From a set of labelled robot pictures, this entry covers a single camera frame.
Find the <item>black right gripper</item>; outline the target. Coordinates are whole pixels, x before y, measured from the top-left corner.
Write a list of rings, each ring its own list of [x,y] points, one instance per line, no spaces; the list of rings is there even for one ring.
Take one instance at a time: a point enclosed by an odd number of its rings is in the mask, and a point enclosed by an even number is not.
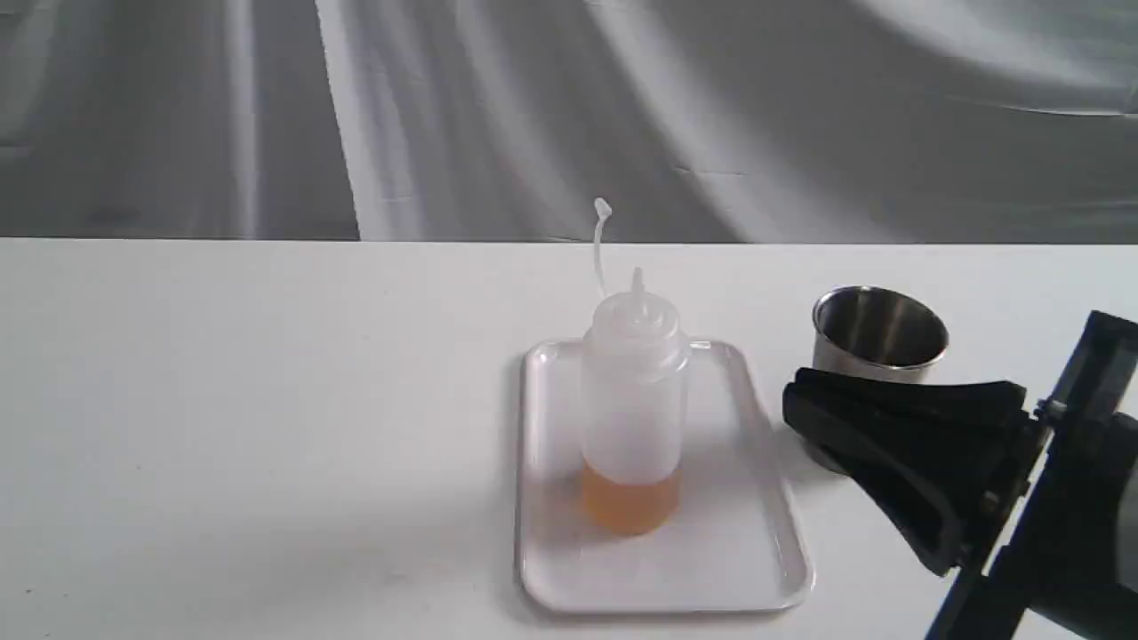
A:
[[[1009,639],[1025,612],[1085,639],[1133,639],[1137,327],[1094,311],[1037,421],[1047,458],[1011,540],[988,572],[964,571],[930,639]],[[1015,381],[924,385],[801,368],[783,418],[877,503],[938,576],[970,567],[993,530],[982,504],[1019,434]]]

